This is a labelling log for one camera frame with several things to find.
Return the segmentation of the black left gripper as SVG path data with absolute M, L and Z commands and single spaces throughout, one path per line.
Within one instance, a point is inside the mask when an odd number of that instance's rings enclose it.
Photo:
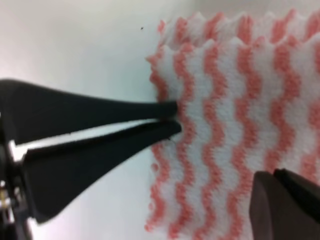
M 15 162 L 11 141 L 6 136 L 5 118 L 0 115 L 0 238 L 32 240 L 30 210 L 20 165 Z

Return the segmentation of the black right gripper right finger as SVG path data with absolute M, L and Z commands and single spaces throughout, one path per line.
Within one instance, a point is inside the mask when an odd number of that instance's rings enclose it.
M 320 239 L 320 186 L 287 169 L 276 169 L 273 176 L 289 193 L 293 201 L 317 227 L 313 240 Z

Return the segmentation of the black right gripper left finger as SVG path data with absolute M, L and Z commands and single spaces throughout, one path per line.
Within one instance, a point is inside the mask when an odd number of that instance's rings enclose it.
M 270 173 L 254 174 L 249 219 L 255 240 L 297 240 L 300 209 Z

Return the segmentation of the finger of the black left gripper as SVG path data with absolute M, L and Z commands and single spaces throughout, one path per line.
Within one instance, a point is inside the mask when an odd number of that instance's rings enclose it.
M 27 151 L 23 181 L 30 216 L 38 223 L 52 219 L 113 168 L 181 130 L 176 121 L 149 122 L 96 138 Z
M 78 95 L 12 79 L 0 82 L 6 140 L 16 145 L 123 122 L 168 119 L 175 101 L 125 102 Z

